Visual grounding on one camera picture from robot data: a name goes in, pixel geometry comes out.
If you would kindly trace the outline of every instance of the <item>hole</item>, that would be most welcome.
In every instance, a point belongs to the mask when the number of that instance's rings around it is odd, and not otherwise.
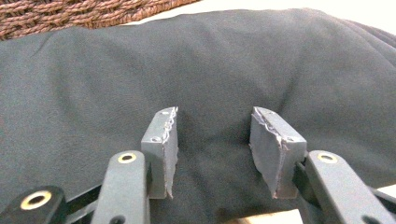
[[[161,137],[152,137],[151,142],[161,142]]]
[[[136,160],[136,155],[132,152],[124,153],[119,156],[119,163],[129,163]]]
[[[321,158],[322,158],[323,160],[332,161],[332,158],[331,158],[330,156],[324,155],[324,156],[322,156]]]
[[[124,216],[116,216],[111,218],[110,222],[108,224],[123,224],[125,223],[125,217]]]
[[[328,153],[319,153],[318,159],[326,163],[337,163],[337,158]]]
[[[45,198],[42,195],[39,195],[37,197],[34,197],[33,199],[31,199],[29,201],[29,204],[36,204],[36,203],[40,203],[41,201],[43,201]]]
[[[381,222],[376,220],[374,217],[363,216],[361,219],[366,224],[381,224]]]
[[[47,190],[32,193],[22,200],[21,209],[32,210],[41,207],[50,200],[51,196],[52,194]]]
[[[123,161],[128,161],[128,160],[130,160],[131,158],[132,158],[132,156],[128,155],[128,156],[122,157],[122,160],[123,160]]]

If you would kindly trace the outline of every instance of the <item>gray fabric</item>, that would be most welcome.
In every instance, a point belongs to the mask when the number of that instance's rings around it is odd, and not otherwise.
[[[42,185],[68,198],[177,105],[174,200],[153,223],[215,223],[289,209],[248,147],[253,106],[308,149],[343,156],[373,187],[396,183],[396,37],[309,9],[183,15],[0,43],[0,210]]]

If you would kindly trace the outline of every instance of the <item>white surface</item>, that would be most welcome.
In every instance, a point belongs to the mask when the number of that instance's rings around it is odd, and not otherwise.
[[[175,17],[180,14],[194,14],[208,11],[222,11],[232,9],[288,9],[310,7],[326,12],[337,18],[357,21],[362,24],[374,26],[396,35],[396,1],[325,1],[325,0],[202,0],[183,7],[162,12],[153,17],[134,21],[128,24],[140,24]]]
[[[290,224],[303,224],[300,213],[297,209],[278,212],[272,214],[258,215],[254,217],[246,217],[240,219],[241,224],[279,224],[279,223],[290,223]]]

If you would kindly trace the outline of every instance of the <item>woven rattan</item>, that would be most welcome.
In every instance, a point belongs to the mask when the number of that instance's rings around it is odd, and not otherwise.
[[[0,39],[139,21],[197,0],[0,0]]]

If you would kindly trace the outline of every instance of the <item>wicker basket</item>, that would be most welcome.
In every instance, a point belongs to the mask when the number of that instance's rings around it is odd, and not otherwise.
[[[0,39],[139,21],[197,0],[0,0]]]

